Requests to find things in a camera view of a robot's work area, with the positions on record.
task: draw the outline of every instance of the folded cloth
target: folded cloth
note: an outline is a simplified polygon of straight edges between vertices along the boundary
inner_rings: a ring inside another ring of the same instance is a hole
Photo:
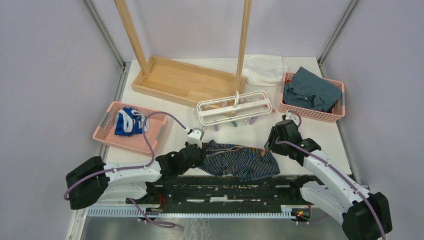
[[[134,134],[142,134],[143,121],[146,115],[140,111],[133,110],[131,107],[124,107],[119,110],[115,118],[115,135],[132,136]],[[147,119],[144,131],[149,131],[150,121]]]
[[[342,90],[303,67],[281,91],[284,103],[322,112],[331,109],[342,95]]]
[[[281,56],[255,54],[244,57],[241,74],[247,77],[249,85],[269,87],[280,85],[288,69]]]
[[[264,149],[236,144],[220,144],[214,140],[205,143],[204,147],[207,156],[199,168],[211,175],[233,175],[241,182],[247,182],[280,173],[276,159]]]

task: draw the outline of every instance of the white wall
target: white wall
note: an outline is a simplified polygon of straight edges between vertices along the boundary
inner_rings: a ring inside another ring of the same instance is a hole
[[[126,0],[146,57],[233,58],[244,0]],[[253,0],[246,54],[318,57],[350,0]],[[94,0],[126,62],[135,58],[113,1]]]
[[[82,1],[0,1],[0,239],[60,240],[120,68]]]
[[[391,239],[422,239],[424,1],[361,1],[325,69],[346,87],[342,118],[362,181],[389,201]]]

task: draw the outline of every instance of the blue cloth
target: blue cloth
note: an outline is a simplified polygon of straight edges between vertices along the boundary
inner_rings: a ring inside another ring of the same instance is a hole
[[[204,144],[208,154],[218,152],[210,150],[225,150],[236,146],[238,145],[216,143],[214,140]],[[253,147],[207,156],[199,169],[214,176],[233,175],[241,182],[264,179],[280,173],[278,163],[269,151]]]
[[[291,81],[282,87],[285,104],[327,112],[342,95],[342,90],[300,67]]]
[[[134,134],[142,134],[144,118],[141,115],[135,115],[136,113],[133,114],[134,110],[131,107],[124,107],[122,110],[125,116],[122,112],[117,113],[115,135],[130,137]]]

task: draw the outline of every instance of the white towel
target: white towel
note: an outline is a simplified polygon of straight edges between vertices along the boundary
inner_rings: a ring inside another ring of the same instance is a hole
[[[255,54],[245,55],[242,75],[253,86],[278,86],[290,67],[283,64],[281,56]]]

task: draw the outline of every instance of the wooden frame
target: wooden frame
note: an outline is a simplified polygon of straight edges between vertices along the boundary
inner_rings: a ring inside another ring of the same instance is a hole
[[[246,77],[242,76],[246,38],[252,0],[244,1],[243,22],[236,74],[194,64],[144,55],[125,0],[114,0],[141,71],[132,83],[138,93],[196,107],[200,101],[219,99],[242,93]]]

